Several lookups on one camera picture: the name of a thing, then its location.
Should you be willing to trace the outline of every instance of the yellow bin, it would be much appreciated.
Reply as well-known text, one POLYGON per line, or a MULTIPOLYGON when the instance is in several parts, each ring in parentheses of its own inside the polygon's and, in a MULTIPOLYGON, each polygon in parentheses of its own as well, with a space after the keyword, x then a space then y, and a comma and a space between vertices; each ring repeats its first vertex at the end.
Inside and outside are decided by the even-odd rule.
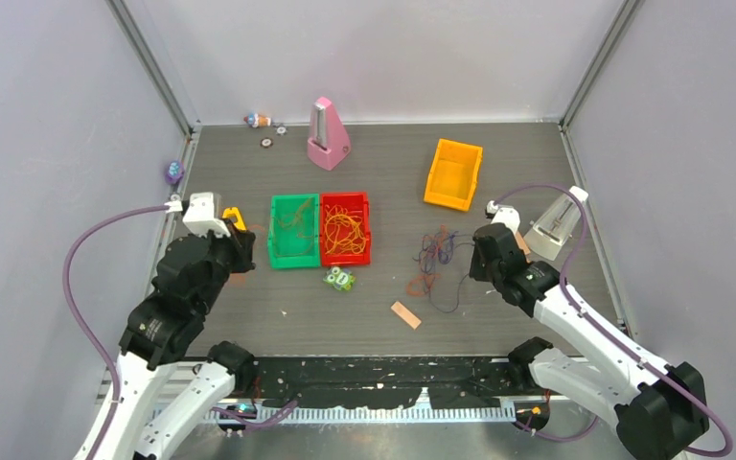
POLYGON ((425 203, 469 211, 484 149, 439 139, 436 156, 425 186, 425 203))

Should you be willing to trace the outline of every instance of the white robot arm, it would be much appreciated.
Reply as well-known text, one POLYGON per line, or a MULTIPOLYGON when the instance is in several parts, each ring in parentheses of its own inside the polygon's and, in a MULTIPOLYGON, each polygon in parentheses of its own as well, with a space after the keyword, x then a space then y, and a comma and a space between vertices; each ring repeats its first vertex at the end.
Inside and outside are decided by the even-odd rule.
POLYGON ((254 357, 222 342, 188 389, 149 423, 162 388, 203 330, 230 274, 255 268, 255 235, 219 218, 216 195, 193 194, 189 201, 173 196, 167 206, 168 213, 182 213, 191 235, 168 245, 151 281, 153 293, 128 316, 116 361, 119 399, 103 401, 77 460, 167 459, 198 418, 255 378, 254 357))
POLYGON ((695 368, 686 362, 673 367, 648 352, 591 308, 572 285, 561 286, 553 266, 528 261, 514 235, 519 216, 511 207, 492 204, 487 215, 492 223, 472 237, 470 277, 491 282, 507 303, 553 329, 590 363, 579 363, 535 337, 509 354, 517 380, 566 395, 596 414, 635 458, 673 458, 708 430, 706 415, 666 381, 705 403, 703 378, 695 368), (666 372, 666 379, 650 372, 651 366, 666 372))

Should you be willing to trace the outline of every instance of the small green toy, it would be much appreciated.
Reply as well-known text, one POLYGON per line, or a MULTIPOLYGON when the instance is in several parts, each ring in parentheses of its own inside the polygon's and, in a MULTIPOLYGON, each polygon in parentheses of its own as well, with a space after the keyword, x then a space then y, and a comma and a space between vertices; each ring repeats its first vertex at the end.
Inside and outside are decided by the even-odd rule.
POLYGON ((326 278, 323 278, 323 281, 334 286, 337 290, 351 290, 351 286, 356 279, 351 270, 333 266, 329 268, 329 272, 326 273, 326 278))

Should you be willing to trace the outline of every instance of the green bin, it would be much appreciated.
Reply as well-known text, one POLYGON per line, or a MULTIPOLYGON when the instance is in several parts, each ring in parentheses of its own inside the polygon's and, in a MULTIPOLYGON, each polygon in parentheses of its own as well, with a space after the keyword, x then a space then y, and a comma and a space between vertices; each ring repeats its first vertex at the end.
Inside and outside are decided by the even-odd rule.
POLYGON ((320 195, 276 195, 269 219, 269 263, 274 269, 320 266, 320 195))

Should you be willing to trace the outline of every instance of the white wall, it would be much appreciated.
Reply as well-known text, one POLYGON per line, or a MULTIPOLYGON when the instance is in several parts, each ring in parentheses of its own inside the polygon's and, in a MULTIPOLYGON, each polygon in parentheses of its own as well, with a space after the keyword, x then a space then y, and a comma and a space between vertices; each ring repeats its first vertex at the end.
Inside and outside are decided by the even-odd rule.
POLYGON ((139 2, 205 125, 306 122, 323 95, 354 122, 559 119, 622 3, 139 2))
POLYGON ((638 340, 736 440, 736 1, 645 2, 571 137, 638 340))
MULTIPOLYGON (((71 458, 104 366, 61 293, 69 245, 163 202, 182 136, 109 8, 0 2, 0 459, 71 458)), ((161 217, 88 241, 73 289, 112 353, 140 300, 161 217)))

